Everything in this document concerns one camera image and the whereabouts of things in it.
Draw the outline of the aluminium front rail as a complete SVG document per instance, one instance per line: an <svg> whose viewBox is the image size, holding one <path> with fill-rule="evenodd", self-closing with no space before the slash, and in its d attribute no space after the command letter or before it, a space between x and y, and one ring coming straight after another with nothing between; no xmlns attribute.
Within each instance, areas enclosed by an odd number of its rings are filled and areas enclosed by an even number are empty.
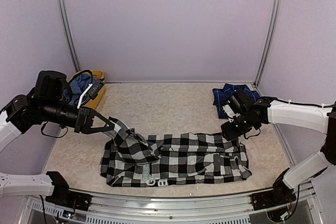
<svg viewBox="0 0 336 224"><path fill-rule="evenodd" d="M324 223L310 183L298 200L256 210L252 193L208 197L137 197L90 193L87 210L74 210L29 196L19 223L271 223L270 217L289 210L281 223Z"/></svg>

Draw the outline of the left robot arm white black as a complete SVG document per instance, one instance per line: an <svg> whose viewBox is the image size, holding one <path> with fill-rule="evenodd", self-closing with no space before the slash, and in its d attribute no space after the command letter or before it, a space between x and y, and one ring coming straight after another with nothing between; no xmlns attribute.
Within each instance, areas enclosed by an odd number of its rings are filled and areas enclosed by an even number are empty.
<svg viewBox="0 0 336 224"><path fill-rule="evenodd" d="M1 150L33 125L48 122L76 133L93 134L114 130L114 124L99 112L78 103L70 105L72 90L67 76L58 71L41 71L29 94L14 97L1 109ZM87 211L91 195L69 189L59 172L38 175L1 174L1 197L41 195L47 202Z"/></svg>

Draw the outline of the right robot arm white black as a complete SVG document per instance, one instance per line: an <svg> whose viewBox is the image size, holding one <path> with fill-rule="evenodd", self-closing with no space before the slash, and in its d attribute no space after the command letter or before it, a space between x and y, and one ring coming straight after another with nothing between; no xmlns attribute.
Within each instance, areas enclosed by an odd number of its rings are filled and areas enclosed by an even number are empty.
<svg viewBox="0 0 336 224"><path fill-rule="evenodd" d="M226 101L224 112L229 121L221 125L227 140L245 136L263 124L286 124L318 131L326 135L324 145L304 161L283 171L272 190L252 194L254 210L280 206L297 200L294 189L302 182L335 165L335 105L305 104L276 97L253 101L242 89Z"/></svg>

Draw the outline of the left aluminium frame post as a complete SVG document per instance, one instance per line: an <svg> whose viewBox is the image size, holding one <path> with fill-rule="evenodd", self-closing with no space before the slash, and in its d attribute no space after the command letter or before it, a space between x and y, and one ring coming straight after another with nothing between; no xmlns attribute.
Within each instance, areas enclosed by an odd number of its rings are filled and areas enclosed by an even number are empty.
<svg viewBox="0 0 336 224"><path fill-rule="evenodd" d="M66 43L70 53L70 59L72 61L75 71L78 72L81 70L81 65L77 56L74 39L70 28L70 22L66 9L66 0L57 0L57 5L60 13L61 24L65 34Z"/></svg>

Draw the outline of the right aluminium frame post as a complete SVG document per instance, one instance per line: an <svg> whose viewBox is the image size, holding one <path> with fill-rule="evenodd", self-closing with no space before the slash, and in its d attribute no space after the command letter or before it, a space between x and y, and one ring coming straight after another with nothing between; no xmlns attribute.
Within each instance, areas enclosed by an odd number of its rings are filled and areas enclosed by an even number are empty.
<svg viewBox="0 0 336 224"><path fill-rule="evenodd" d="M272 44L274 34L276 31L277 19L278 19L278 14L280 11L280 6L281 6L281 0L273 0L271 14L270 14L270 21L269 21L269 25L268 25L268 29L266 33L266 40L265 40L264 47L262 50L261 60L259 63L257 74L253 82L254 87L257 90L260 87L262 77L266 69L267 60L268 60L270 50L271 50L271 44Z"/></svg>

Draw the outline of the blue plaid shirt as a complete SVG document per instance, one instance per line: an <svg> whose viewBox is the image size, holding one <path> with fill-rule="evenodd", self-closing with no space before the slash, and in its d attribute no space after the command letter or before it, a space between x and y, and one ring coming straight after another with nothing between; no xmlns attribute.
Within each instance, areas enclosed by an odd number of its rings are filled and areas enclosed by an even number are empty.
<svg viewBox="0 0 336 224"><path fill-rule="evenodd" d="M254 101L257 101L260 98L259 93L257 91L251 90L246 84L233 85L226 83L222 89L212 89L214 95L213 105L216 106L219 119L228 119L227 114L222 109L222 105L226 103L226 101L233 95L234 92L240 89L242 89Z"/></svg>

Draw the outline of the aluminium frame post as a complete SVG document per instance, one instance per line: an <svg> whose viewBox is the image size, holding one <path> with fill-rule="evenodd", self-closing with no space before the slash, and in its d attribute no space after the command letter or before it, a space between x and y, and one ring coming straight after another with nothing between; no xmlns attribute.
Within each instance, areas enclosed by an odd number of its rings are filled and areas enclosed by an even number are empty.
<svg viewBox="0 0 336 224"><path fill-rule="evenodd" d="M274 34L276 31L277 19L278 19L278 14L280 11L280 6L281 6L281 0L273 0L271 14L270 14L270 21L269 21L269 25L268 25L268 29L266 33L266 40L265 40L264 47L262 50L261 60L259 63L257 74L253 82L254 87L257 90L260 87L262 77L266 69L267 60L268 60L270 50L271 50L271 44L272 44Z"/></svg>
<svg viewBox="0 0 336 224"><path fill-rule="evenodd" d="M77 56L74 39L70 28L70 22L66 9L66 0L57 0L57 5L60 13L61 24L65 34L66 43L70 53L70 59L72 61L75 71L78 72L81 70L81 65Z"/></svg>

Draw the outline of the blue gingham crumpled shirt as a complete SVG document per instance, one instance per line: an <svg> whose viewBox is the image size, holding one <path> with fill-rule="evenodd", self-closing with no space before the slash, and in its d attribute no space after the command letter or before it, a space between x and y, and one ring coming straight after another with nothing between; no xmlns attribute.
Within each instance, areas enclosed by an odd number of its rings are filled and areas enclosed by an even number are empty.
<svg viewBox="0 0 336 224"><path fill-rule="evenodd" d="M100 82L101 80L95 76L92 72L82 71L75 74L69 81L68 84L71 89L72 98L67 90L64 90L64 97L66 101L69 101L70 105L77 106L80 95L85 91L89 84ZM82 105L89 103L91 100L86 94L83 98Z"/></svg>

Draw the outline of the black white checked shirt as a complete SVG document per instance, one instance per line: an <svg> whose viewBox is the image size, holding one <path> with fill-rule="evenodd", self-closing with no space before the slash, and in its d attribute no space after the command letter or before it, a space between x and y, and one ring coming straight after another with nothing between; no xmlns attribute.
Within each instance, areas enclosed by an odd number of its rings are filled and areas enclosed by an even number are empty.
<svg viewBox="0 0 336 224"><path fill-rule="evenodd" d="M110 121L100 175L111 187L223 184L252 175L238 138L191 132L142 136L118 119Z"/></svg>

